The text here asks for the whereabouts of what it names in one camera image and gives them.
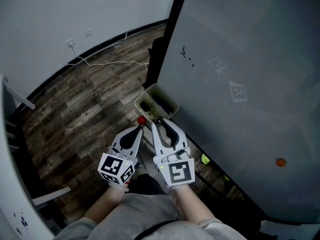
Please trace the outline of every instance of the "sleeve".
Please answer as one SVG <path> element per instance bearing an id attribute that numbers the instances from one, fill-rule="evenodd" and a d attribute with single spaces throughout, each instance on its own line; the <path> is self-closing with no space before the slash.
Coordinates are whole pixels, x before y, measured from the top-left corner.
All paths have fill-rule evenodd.
<path id="1" fill-rule="evenodd" d="M 217 218 L 205 218 L 199 223 L 199 227 L 203 228 L 212 238 L 217 240 L 246 240 L 238 231 L 222 223 Z"/>
<path id="2" fill-rule="evenodd" d="M 61 230 L 53 240 L 86 240 L 96 225 L 97 224 L 89 218 L 81 218 Z"/>

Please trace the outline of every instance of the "white cable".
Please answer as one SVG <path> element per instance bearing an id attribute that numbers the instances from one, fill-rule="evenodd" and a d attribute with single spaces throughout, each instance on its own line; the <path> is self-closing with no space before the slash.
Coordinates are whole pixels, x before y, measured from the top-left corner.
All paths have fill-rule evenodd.
<path id="1" fill-rule="evenodd" d="M 105 65 L 113 64 L 113 63 L 136 63 L 136 64 L 139 64 L 139 65 L 144 65 L 145 70 L 148 71 L 147 65 L 148 65 L 149 63 L 139 63 L 139 62 L 136 62 L 136 61 L 113 61 L 113 62 L 108 62 L 108 63 L 105 63 L 105 64 L 89 64 L 84 58 L 81 58 L 81 57 L 79 57 L 79 56 L 76 55 L 76 52 L 75 52 L 75 50 L 74 50 L 74 48 L 73 48 L 72 45 L 71 45 L 71 49 L 73 50 L 74 55 L 75 55 L 77 58 L 81 59 L 81 61 L 84 61 L 88 66 L 105 66 Z M 70 66 L 76 66 L 77 64 L 67 63 L 67 65 L 70 65 Z"/>

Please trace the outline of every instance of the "wooden floor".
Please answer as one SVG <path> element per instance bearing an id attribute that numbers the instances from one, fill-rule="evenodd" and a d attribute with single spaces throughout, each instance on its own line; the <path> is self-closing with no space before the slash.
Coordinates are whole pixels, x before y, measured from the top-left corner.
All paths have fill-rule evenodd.
<path id="1" fill-rule="evenodd" d="M 149 61 L 148 48 L 164 34 L 165 25 L 142 31 L 91 58 L 89 63 Z M 70 186 L 72 191 L 55 200 L 68 224 L 79 219 L 106 190 L 97 172 L 103 152 L 123 129 L 137 125 L 135 99 L 144 91 L 147 71 L 134 63 L 88 66 L 81 62 L 56 78 L 33 99 L 36 109 L 21 116 L 23 134 L 32 162 L 48 192 Z M 151 133 L 144 128 L 141 156 L 151 176 L 162 185 L 152 162 Z M 219 192 L 228 182 L 214 163 L 200 163 L 201 152 L 191 143 L 195 167 Z M 206 186 L 198 178 L 192 188 Z M 242 199 L 236 187 L 231 200 Z"/>

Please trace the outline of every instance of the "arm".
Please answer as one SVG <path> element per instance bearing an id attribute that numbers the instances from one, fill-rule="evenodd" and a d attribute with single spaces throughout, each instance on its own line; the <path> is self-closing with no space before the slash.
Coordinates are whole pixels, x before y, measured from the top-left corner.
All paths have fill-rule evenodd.
<path id="1" fill-rule="evenodd" d="M 215 218 L 214 214 L 196 196 L 188 185 L 175 189 L 175 196 L 186 219 L 197 225 L 206 218 Z"/>
<path id="2" fill-rule="evenodd" d="M 121 202 L 125 188 L 110 186 L 107 191 L 89 208 L 83 217 L 99 224 Z"/>

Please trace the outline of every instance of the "red ball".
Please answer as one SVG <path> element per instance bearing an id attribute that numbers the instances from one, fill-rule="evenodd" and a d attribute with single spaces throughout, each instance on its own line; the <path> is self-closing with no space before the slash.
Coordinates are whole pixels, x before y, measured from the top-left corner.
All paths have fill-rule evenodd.
<path id="1" fill-rule="evenodd" d="M 138 117 L 138 124 L 139 125 L 145 125 L 146 123 L 147 123 L 147 119 L 143 115 L 140 115 Z"/>

